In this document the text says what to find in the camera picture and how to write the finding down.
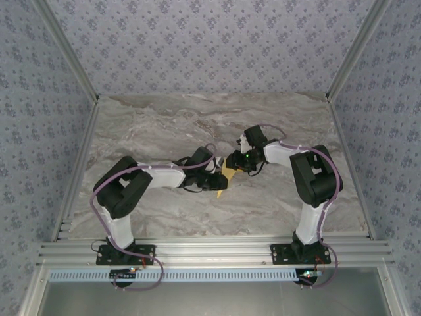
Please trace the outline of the aluminium frame post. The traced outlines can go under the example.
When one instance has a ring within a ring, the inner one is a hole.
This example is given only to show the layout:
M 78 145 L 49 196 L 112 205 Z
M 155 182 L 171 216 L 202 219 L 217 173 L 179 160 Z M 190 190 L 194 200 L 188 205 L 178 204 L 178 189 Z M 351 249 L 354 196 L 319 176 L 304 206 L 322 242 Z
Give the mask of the aluminium frame post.
M 96 104 L 98 95 L 95 88 L 47 0 L 31 0 L 31 2 L 67 61 L 84 93 L 90 101 Z
M 347 50 L 345 57 L 336 72 L 330 87 L 326 91 L 326 99 L 332 103 L 338 96 L 339 92 L 345 85 L 352 69 L 356 65 L 362 55 L 367 43 L 376 31 L 378 24 L 384 16 L 388 6 L 392 0 L 374 0 L 372 6 L 368 10 L 362 24 Z

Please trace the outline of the grey metal sheet panel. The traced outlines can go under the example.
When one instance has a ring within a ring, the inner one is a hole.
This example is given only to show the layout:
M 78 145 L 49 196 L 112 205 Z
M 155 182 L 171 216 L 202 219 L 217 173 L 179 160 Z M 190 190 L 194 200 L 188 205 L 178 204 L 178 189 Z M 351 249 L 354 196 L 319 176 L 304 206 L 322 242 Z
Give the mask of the grey metal sheet panel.
M 394 268 L 324 267 L 295 282 L 51 282 L 35 271 L 18 316 L 412 316 Z

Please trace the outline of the left small controller board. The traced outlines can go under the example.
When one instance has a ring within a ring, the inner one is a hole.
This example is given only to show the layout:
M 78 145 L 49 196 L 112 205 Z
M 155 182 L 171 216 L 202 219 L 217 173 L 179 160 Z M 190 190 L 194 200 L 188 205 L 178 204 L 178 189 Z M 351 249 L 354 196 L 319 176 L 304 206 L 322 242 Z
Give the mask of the left small controller board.
M 111 269 L 109 272 L 109 279 L 115 281 L 134 280 L 136 278 L 136 270 L 128 269 Z

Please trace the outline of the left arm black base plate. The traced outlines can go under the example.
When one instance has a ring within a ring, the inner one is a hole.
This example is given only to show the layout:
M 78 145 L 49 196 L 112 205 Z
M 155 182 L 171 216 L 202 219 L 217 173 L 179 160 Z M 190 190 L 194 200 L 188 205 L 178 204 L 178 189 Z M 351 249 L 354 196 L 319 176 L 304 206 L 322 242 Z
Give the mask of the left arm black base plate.
M 155 245 L 139 245 L 132 243 L 126 251 L 140 253 L 142 255 L 155 256 Z M 153 265 L 153 260 L 128 255 L 114 248 L 112 245 L 100 245 L 98 249 L 96 265 Z

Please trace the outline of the aluminium side rail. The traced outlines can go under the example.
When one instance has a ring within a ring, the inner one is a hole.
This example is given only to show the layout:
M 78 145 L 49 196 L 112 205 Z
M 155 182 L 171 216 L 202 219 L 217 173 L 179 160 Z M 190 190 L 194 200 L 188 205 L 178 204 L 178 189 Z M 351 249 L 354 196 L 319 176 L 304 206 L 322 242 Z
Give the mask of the aluminium side rail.
M 332 115 L 333 122 L 335 124 L 335 128 L 337 130 L 339 139 L 341 141 L 342 148 L 344 150 L 344 154 L 345 154 L 345 158 L 346 158 L 347 165 L 348 165 L 348 168 L 349 168 L 349 172 L 351 174 L 351 178 L 353 180 L 353 184 L 354 184 L 357 196 L 359 198 L 359 203 L 360 203 L 362 212 L 364 214 L 364 220 L 365 220 L 365 223 L 366 223 L 367 229 L 368 229 L 368 237 L 371 240 L 377 240 L 378 238 L 376 236 L 374 225 L 373 225 L 372 220 L 371 220 L 370 212 L 368 211 L 368 207 L 367 207 L 367 204 L 366 204 L 363 192 L 362 192 L 362 188 L 359 184 L 357 172 L 355 170 L 355 166 L 353 164 L 353 160 L 352 160 L 352 157 L 351 157 L 351 152 L 349 151 L 349 147 L 348 147 L 347 141 L 345 139 L 345 134 L 344 134 L 343 129 L 341 127 L 341 122 L 339 120 L 339 117 L 338 117 L 338 114 L 336 112 L 335 106 L 330 100 L 328 100 L 328 105 L 329 105 L 329 108 L 330 108 L 330 112 L 331 112 L 331 115 Z
M 66 228 L 72 222 L 73 208 L 78 200 L 82 180 L 87 165 L 89 151 L 95 133 L 95 127 L 98 117 L 98 100 L 94 101 L 93 107 L 89 113 L 89 118 L 84 130 L 80 150 L 76 156 L 76 161 L 72 169 L 70 182 L 66 189 L 62 204 L 59 209 L 58 217 L 51 236 L 51 242 L 57 242 L 60 239 L 67 239 L 69 228 Z

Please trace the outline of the right aluminium frame post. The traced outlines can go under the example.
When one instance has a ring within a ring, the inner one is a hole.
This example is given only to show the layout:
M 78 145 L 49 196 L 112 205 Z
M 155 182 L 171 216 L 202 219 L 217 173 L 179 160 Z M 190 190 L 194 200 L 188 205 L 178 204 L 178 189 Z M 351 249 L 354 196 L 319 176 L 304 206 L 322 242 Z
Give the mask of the right aluminium frame post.
M 332 103 L 338 96 L 339 92 L 345 85 L 352 69 L 356 65 L 362 55 L 367 43 L 376 31 L 378 24 L 384 16 L 388 6 L 392 0 L 374 0 L 372 6 L 368 10 L 362 24 L 347 50 L 345 57 L 336 72 L 330 87 L 326 91 L 326 99 Z

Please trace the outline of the left aluminium side rail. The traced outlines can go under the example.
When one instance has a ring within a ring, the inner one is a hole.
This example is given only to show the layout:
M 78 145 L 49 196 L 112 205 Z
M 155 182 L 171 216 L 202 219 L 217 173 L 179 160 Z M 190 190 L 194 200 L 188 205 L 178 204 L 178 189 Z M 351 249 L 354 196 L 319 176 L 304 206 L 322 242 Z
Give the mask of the left aluminium side rail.
M 72 222 L 73 208 L 78 200 L 82 180 L 87 165 L 89 151 L 95 133 L 95 127 L 98 117 L 98 100 L 94 101 L 93 107 L 89 113 L 89 118 L 84 130 L 80 150 L 76 156 L 76 161 L 72 169 L 70 182 L 66 189 L 62 204 L 59 209 L 58 217 L 51 236 L 51 242 L 57 242 L 60 239 L 67 239 L 69 228 L 66 228 Z

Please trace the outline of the right small controller board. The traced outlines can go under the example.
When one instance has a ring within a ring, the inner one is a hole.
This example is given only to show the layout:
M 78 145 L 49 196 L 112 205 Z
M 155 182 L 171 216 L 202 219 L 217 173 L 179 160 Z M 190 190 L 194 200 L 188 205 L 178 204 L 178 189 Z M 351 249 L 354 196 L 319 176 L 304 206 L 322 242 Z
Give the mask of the right small controller board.
M 322 276 L 322 271 L 316 269 L 296 269 L 298 280 L 295 281 L 298 285 L 313 286 L 315 285 L 318 277 Z

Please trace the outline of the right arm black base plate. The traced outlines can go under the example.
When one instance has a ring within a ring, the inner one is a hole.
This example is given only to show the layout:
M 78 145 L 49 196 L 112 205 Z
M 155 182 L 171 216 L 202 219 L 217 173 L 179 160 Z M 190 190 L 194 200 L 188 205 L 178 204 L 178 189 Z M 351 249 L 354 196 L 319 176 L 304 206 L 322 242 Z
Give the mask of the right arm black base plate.
M 272 244 L 270 251 L 274 265 L 314 265 L 332 262 L 328 248 L 319 242 L 304 246 L 295 243 Z

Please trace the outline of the right aluminium side rail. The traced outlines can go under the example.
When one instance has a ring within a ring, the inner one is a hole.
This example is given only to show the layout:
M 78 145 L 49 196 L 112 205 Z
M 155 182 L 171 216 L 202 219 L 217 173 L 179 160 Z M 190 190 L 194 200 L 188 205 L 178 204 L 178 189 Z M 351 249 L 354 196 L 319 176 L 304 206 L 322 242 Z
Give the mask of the right aluminium side rail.
M 348 168 L 349 168 L 349 172 L 351 174 L 351 178 L 353 180 L 353 184 L 354 184 L 357 196 L 359 198 L 359 203 L 360 203 L 362 212 L 364 214 L 364 220 L 365 220 L 365 223 L 366 223 L 367 229 L 368 229 L 368 237 L 371 240 L 377 240 L 378 238 L 376 236 L 374 225 L 373 225 L 372 220 L 371 220 L 370 212 L 368 211 L 368 207 L 367 207 L 367 204 L 366 204 L 363 192 L 362 192 L 362 188 L 359 184 L 357 172 L 355 170 L 355 166 L 353 164 L 353 160 L 352 160 L 352 157 L 351 157 L 351 152 L 349 151 L 349 147 L 348 147 L 347 141 L 345 139 L 345 134 L 344 134 L 343 129 L 341 127 L 341 122 L 339 120 L 339 117 L 338 117 L 338 114 L 336 112 L 335 106 L 330 100 L 328 100 L 328 105 L 329 105 L 329 108 L 330 108 L 330 112 L 331 112 L 331 115 L 332 115 L 333 122 L 335 124 L 335 128 L 337 130 L 339 139 L 341 141 L 342 148 L 344 150 L 344 154 L 345 154 L 345 158 L 346 158 L 347 165 L 348 165 Z

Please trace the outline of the left aluminium frame post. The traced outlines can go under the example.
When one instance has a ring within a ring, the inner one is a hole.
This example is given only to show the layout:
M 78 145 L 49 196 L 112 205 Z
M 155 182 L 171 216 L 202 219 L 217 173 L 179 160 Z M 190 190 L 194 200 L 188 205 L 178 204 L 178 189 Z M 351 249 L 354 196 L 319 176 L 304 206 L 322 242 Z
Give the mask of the left aluminium frame post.
M 98 95 L 95 88 L 47 0 L 31 0 L 31 2 L 67 61 L 84 93 L 90 101 L 96 104 Z

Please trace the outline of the small controller board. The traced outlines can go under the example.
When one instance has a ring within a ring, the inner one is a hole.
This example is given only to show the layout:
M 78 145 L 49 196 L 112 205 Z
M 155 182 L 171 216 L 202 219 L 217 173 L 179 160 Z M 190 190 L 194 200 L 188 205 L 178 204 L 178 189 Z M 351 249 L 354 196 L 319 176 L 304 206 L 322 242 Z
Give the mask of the small controller board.
M 109 272 L 109 279 L 115 281 L 134 280 L 136 278 L 136 270 L 128 269 L 111 269 Z
M 315 285 L 318 277 L 322 276 L 322 271 L 316 269 L 296 269 L 298 280 L 295 281 L 298 285 L 313 286 Z

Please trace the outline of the yellow paper sheet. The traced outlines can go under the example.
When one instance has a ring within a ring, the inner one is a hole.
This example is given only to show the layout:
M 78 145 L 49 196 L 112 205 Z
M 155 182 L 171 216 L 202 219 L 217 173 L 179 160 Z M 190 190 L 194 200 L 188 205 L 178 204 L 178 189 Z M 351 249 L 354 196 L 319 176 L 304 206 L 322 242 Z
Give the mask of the yellow paper sheet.
M 230 183 L 230 180 L 234 177 L 236 172 L 237 171 L 235 169 L 231 169 L 227 166 L 226 159 L 224 158 L 224 164 L 220 173 L 222 173 L 228 179 L 228 183 Z

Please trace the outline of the aluminium mounting beam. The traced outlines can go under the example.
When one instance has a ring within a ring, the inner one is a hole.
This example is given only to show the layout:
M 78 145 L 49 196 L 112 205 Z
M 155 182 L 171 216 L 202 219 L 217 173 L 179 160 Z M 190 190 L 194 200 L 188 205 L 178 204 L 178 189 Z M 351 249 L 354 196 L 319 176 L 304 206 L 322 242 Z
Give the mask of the aluminium mounting beam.
M 155 245 L 155 257 L 165 267 L 258 267 L 273 265 L 270 245 L 288 244 L 274 236 L 232 236 L 211 238 L 146 238 L 139 245 Z M 331 267 L 374 267 L 391 265 L 395 260 L 389 244 L 364 236 L 329 237 Z M 97 259 L 97 242 L 59 240 L 44 243 L 36 265 L 50 267 L 89 267 Z

